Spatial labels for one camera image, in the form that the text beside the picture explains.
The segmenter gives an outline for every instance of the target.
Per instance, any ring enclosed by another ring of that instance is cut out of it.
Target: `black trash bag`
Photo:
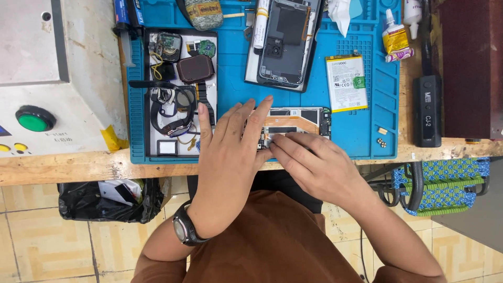
[[[159,179],[143,179],[143,202],[133,206],[101,197],[98,182],[59,183],[59,214],[66,220],[140,222],[152,220],[161,209]]]

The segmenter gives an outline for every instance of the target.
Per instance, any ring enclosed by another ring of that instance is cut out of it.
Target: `green button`
[[[47,123],[37,116],[21,115],[18,119],[19,124],[30,131],[45,131]]]

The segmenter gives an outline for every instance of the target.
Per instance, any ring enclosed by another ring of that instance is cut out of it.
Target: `phone battery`
[[[367,108],[362,55],[328,56],[325,61],[332,113]]]

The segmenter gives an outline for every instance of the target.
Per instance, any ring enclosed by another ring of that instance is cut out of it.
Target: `hand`
[[[257,151],[272,103],[271,95],[255,111],[253,99],[244,105],[237,103],[218,120],[215,133],[211,130],[208,109],[199,103],[199,181],[196,195],[187,210],[199,237],[214,237],[234,221],[246,203],[257,171],[272,158],[268,149]]]
[[[342,207],[371,190],[348,155],[332,141],[312,133],[273,136],[271,151],[308,194]]]

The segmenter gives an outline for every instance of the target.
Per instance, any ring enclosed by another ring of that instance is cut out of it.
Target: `person's left hand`
[[[244,105],[236,104],[218,120],[215,133],[211,130],[208,109],[199,103],[199,180],[187,210],[199,237],[214,237],[234,221],[246,203],[257,171],[273,157],[269,149],[257,151],[272,103],[273,96],[269,95],[255,111],[253,99]]]

